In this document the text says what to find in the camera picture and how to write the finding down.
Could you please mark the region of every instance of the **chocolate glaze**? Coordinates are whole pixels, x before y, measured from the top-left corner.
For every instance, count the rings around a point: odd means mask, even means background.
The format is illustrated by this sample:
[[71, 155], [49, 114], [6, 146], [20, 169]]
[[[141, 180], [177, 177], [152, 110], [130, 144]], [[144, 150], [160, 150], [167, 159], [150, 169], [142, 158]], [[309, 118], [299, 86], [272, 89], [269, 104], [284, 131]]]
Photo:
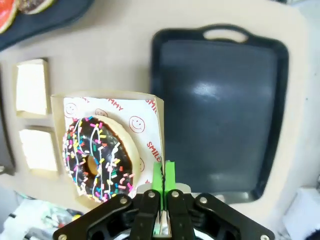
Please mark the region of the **chocolate glaze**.
[[[133, 166], [125, 146], [111, 128], [97, 118], [76, 119], [70, 125], [63, 138], [62, 155], [73, 181], [83, 193], [96, 201], [105, 202], [114, 194], [129, 194], [131, 191]], [[93, 175], [88, 168], [89, 156], [93, 156], [98, 164], [98, 175]]]
[[18, 9], [24, 13], [28, 14], [29, 12], [35, 10], [37, 7], [39, 7], [42, 3], [44, 3], [46, 0], [18, 0], [17, 5]]

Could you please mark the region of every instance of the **screw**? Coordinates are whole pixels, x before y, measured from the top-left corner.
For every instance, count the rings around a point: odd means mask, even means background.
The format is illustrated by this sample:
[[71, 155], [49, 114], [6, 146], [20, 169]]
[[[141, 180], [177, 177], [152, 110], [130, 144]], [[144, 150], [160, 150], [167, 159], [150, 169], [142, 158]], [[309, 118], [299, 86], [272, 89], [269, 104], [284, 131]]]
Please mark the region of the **screw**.
[[155, 197], [155, 193], [153, 191], [149, 192], [148, 194], [149, 198], [154, 198]]
[[120, 199], [121, 204], [126, 204], [127, 202], [128, 202], [128, 200], [124, 197]]
[[177, 191], [173, 191], [171, 195], [172, 197], [177, 198], [179, 196], [179, 193]]
[[200, 203], [202, 204], [206, 204], [208, 202], [208, 200], [205, 197], [200, 197]]
[[262, 235], [260, 240], [270, 240], [270, 238], [267, 235]]
[[67, 235], [61, 234], [61, 235], [58, 237], [58, 240], [67, 240]]

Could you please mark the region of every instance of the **donut paper bag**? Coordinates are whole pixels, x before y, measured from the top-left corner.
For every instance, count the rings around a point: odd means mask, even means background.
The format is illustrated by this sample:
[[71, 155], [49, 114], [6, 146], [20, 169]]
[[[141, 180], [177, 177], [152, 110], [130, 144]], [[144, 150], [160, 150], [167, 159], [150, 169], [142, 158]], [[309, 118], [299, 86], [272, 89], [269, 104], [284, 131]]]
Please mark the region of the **donut paper bag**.
[[138, 186], [152, 182], [154, 162], [161, 162], [163, 155], [155, 101], [65, 97], [63, 106], [66, 130], [74, 119], [99, 115], [115, 120], [132, 137], [140, 155], [140, 177], [131, 197]]

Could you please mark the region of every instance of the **robotic arm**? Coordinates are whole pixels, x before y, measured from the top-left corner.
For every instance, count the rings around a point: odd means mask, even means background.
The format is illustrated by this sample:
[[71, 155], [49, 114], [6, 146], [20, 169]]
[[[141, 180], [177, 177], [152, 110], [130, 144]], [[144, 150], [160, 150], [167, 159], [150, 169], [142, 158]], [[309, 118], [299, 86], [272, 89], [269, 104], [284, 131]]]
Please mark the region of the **robotic arm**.
[[153, 169], [152, 188], [133, 199], [118, 194], [79, 219], [60, 228], [54, 240], [110, 240], [130, 230], [129, 240], [163, 239], [154, 236], [157, 216], [166, 211], [172, 240], [200, 239], [195, 229], [215, 240], [274, 240], [266, 229], [209, 193], [194, 198], [176, 188], [175, 165]]

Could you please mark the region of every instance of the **dark baking tray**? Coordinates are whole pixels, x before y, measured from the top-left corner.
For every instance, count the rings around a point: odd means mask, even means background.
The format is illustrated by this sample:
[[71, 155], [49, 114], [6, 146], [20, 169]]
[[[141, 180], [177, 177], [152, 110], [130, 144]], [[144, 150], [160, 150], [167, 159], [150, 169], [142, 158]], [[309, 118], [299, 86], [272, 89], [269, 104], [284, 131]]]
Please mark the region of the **dark baking tray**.
[[12, 25], [0, 34], [0, 51], [32, 36], [62, 28], [81, 18], [94, 0], [55, 0], [38, 14], [18, 12]]
[[[207, 40], [211, 30], [247, 36]], [[164, 29], [152, 42], [151, 92], [164, 100], [165, 158], [193, 193], [244, 203], [264, 192], [277, 150], [289, 54], [234, 25]]]

